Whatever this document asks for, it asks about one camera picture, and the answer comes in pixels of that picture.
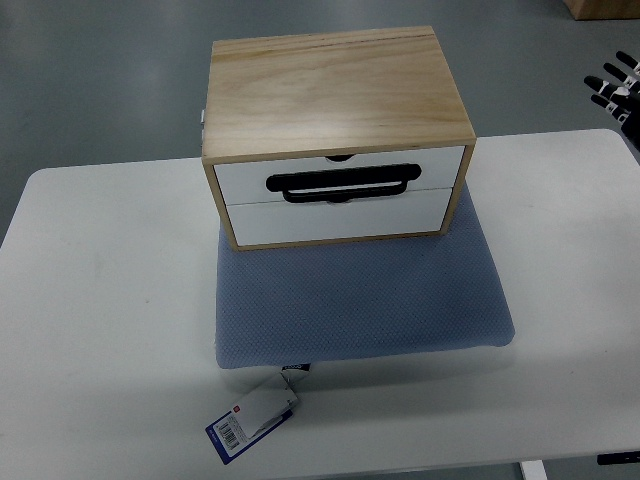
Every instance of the wooden storage box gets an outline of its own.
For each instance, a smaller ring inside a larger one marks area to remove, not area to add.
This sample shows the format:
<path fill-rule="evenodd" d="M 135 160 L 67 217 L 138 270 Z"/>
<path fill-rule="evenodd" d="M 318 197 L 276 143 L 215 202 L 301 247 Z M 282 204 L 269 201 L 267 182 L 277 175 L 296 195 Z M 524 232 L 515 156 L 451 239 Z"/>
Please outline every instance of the wooden storage box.
<path fill-rule="evenodd" d="M 640 18 L 640 0 L 564 0 L 576 20 Z"/>
<path fill-rule="evenodd" d="M 475 140 L 431 27 L 214 42 L 202 162 L 234 249 L 444 234 Z"/>

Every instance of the seat cushion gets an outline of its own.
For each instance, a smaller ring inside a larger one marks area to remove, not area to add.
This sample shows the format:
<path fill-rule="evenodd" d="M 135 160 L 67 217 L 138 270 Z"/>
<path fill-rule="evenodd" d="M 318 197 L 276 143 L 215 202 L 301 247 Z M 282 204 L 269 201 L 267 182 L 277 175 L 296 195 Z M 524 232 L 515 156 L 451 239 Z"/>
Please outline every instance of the seat cushion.
<path fill-rule="evenodd" d="M 220 231 L 222 368 L 500 347 L 514 333 L 466 186 L 444 236 L 235 252 Z"/>

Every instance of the wooden top panel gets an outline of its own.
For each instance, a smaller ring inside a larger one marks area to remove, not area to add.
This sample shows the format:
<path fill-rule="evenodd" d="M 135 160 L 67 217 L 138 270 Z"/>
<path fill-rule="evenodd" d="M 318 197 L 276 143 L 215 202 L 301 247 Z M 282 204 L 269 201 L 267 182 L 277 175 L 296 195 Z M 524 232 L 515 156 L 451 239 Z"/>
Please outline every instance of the wooden top panel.
<path fill-rule="evenodd" d="M 473 143 L 431 27 L 214 43 L 205 163 Z"/>

